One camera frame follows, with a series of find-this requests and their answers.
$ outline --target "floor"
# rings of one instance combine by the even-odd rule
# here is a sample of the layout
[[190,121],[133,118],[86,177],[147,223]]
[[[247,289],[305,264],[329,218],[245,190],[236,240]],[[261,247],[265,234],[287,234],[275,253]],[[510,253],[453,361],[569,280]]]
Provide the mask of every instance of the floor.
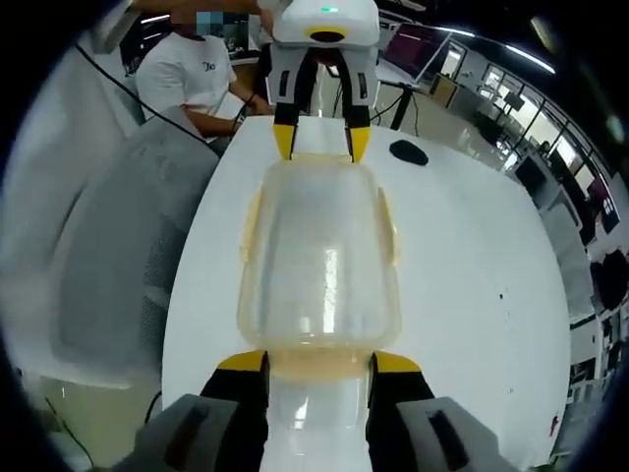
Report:
[[[333,115],[337,88],[338,81],[324,74],[315,92],[313,114]],[[380,87],[376,109],[385,109],[400,93],[398,88]],[[379,126],[389,127],[395,110],[394,106],[382,114]],[[483,140],[472,125],[449,114],[425,95],[415,95],[400,131],[457,149],[496,170],[502,166],[498,151]],[[25,382],[33,407],[49,410],[48,399],[87,449],[93,463],[105,468],[132,450],[135,432],[143,424],[148,405],[158,390],[157,385],[147,384],[128,390],[110,390],[37,378]]]

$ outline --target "fluorescent light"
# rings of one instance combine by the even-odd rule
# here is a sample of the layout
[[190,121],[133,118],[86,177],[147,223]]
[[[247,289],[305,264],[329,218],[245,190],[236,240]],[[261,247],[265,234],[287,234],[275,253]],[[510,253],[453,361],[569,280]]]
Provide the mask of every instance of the fluorescent light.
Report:
[[461,29],[454,29],[454,28],[446,28],[446,27],[435,27],[437,30],[442,30],[442,31],[448,31],[448,32],[454,32],[455,34],[461,34],[463,36],[469,36],[469,37],[476,37],[475,34],[473,34],[472,32],[469,31],[463,31]]
[[162,20],[167,20],[169,18],[170,15],[162,15],[161,17],[147,18],[146,20],[142,20],[140,23],[146,25],[147,23],[161,22]]
[[144,41],[146,41],[147,39],[151,39],[152,37],[157,37],[157,36],[160,36],[160,35],[161,35],[161,32],[159,32],[159,33],[157,33],[157,34],[152,34],[151,36],[147,36],[147,37],[145,37],[145,38],[144,38]]
[[544,61],[542,61],[541,59],[538,59],[537,57],[532,56],[528,52],[524,52],[522,49],[518,49],[517,47],[510,46],[508,44],[506,46],[504,46],[504,47],[509,49],[511,52],[515,52],[516,54],[519,54],[522,57],[526,57],[531,62],[535,62],[538,66],[542,67],[543,69],[546,69],[551,74],[554,74],[554,69],[552,67],[550,67],[548,64],[546,64]]

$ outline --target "ceiling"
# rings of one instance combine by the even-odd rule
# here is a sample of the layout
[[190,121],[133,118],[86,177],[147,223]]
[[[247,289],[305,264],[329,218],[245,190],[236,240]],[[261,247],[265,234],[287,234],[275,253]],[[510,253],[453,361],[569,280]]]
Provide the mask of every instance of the ceiling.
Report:
[[[423,12],[402,3],[426,7]],[[609,117],[624,125],[629,118],[629,93],[622,58],[622,4],[557,0],[375,0],[380,9],[411,17],[425,24],[467,30],[502,44],[512,44],[551,64],[555,76],[523,67],[488,41],[466,41],[492,62],[520,76],[555,101],[595,142],[603,158],[629,183],[629,147],[620,130],[610,128]],[[542,25],[541,37],[532,19]]]

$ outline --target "plastic container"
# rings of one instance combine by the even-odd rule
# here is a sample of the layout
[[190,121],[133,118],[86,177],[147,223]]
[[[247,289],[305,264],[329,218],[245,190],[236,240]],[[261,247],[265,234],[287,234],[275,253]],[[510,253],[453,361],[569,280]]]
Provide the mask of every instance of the plastic container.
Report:
[[281,161],[252,204],[238,325],[256,348],[309,365],[364,364],[400,328],[396,236],[364,165],[339,157]]

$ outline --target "chair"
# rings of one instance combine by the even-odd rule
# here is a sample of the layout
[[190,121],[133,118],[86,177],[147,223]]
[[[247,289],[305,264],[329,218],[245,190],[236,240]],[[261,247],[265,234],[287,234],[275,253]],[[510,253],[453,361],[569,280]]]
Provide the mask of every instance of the chair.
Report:
[[591,315],[594,312],[594,284],[579,228],[562,204],[554,206],[542,220],[559,263],[571,321]]
[[[178,107],[165,114],[196,132]],[[217,162],[157,119],[125,142],[70,213],[30,307],[31,332],[17,341],[32,347],[14,355],[18,367],[95,386],[159,380],[175,273]]]
[[[131,76],[122,81],[123,85],[129,89],[135,96],[138,96],[138,86],[136,85],[136,77]],[[116,87],[114,93],[120,99],[123,106],[129,111],[134,121],[138,123],[138,126],[143,125],[146,122],[142,106],[133,100],[127,93],[121,88]]]

